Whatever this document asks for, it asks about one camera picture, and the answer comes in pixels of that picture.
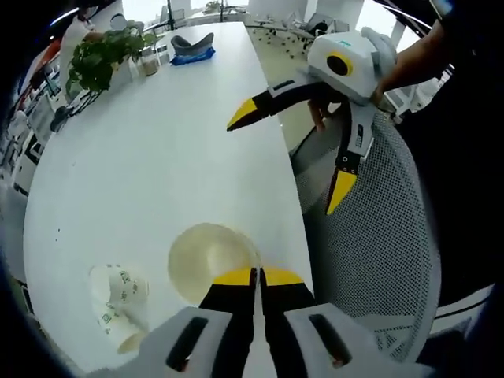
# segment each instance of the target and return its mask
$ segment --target office floor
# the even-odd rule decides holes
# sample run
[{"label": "office floor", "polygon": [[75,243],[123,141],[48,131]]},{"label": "office floor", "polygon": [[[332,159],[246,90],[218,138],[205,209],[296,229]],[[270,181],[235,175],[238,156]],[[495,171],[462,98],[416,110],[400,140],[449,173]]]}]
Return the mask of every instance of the office floor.
[{"label": "office floor", "polygon": [[[298,69],[306,67],[306,56],[301,54],[302,43],[297,39],[292,42],[292,39],[285,38],[287,35],[279,33],[268,40],[264,29],[248,28],[248,31],[269,85],[289,80]],[[305,102],[286,109],[279,115],[279,119],[289,150],[296,147],[313,127]]]}]

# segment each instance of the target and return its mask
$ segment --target white table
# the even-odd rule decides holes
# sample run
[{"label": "white table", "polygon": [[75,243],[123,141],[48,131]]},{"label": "white table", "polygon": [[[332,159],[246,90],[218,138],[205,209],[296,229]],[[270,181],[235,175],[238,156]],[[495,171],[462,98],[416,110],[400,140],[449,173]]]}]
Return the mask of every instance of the white table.
[{"label": "white table", "polygon": [[241,230],[265,261],[313,289],[278,119],[226,131],[241,103],[267,87],[245,27],[208,24],[167,37],[196,42],[208,32],[212,60],[162,66],[104,94],[53,135],[35,173],[24,228],[31,301],[50,337],[86,372],[135,356],[117,355],[97,325],[90,268],[116,262],[142,270],[152,330],[186,305],[170,284],[168,252],[194,224]]}]

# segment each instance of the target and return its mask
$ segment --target mesh chair back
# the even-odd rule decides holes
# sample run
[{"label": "mesh chair back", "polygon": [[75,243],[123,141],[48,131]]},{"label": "mesh chair back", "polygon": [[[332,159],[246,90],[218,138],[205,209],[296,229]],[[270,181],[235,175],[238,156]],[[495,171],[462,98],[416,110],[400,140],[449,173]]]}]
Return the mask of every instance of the mesh chair back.
[{"label": "mesh chair back", "polygon": [[292,155],[313,287],[318,302],[334,303],[374,331],[384,353],[415,361],[437,308],[438,253],[406,144],[383,113],[373,134],[357,183],[329,217],[339,128],[310,133]]}]

